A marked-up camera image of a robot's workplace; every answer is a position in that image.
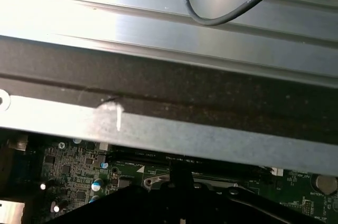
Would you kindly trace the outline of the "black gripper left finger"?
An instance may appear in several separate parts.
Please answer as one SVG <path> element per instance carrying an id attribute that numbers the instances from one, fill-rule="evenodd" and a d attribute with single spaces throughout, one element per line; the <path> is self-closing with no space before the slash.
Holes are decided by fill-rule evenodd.
<path id="1" fill-rule="evenodd" d="M 50 223 L 180 223 L 182 167 L 170 167 L 170 179 L 160 189 L 129 185 Z"/>

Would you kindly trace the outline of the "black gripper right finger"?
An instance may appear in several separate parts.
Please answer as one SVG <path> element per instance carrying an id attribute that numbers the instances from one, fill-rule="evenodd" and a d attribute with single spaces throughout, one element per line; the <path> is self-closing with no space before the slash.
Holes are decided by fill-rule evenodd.
<path id="1" fill-rule="evenodd" d="M 180 219 L 186 223 L 314 223 L 314 218 L 240 187 L 221 194 L 196 188 L 192 173 L 180 168 Z"/>

